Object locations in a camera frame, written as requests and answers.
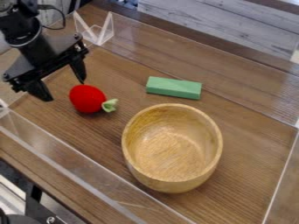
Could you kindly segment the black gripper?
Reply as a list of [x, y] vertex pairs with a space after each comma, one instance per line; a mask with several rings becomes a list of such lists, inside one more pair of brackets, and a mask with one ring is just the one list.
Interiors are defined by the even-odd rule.
[[1, 78], [14, 92], [28, 92], [44, 102], [53, 100], [43, 82], [49, 74], [69, 66], [80, 83], [87, 79], [84, 58], [89, 52], [83, 36], [75, 32], [67, 36], [48, 36], [39, 28], [35, 32], [16, 33], [1, 30], [4, 41], [20, 52], [20, 56], [4, 71]]

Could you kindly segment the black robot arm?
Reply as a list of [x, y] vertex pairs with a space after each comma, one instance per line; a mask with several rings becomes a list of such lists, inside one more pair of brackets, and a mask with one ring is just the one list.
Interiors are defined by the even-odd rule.
[[80, 83], [87, 79], [84, 58], [89, 50], [79, 32], [48, 36], [39, 10], [56, 9], [37, 0], [0, 0], [0, 32], [20, 56], [1, 75], [14, 92], [27, 92], [44, 102], [53, 100], [43, 78], [69, 66]]

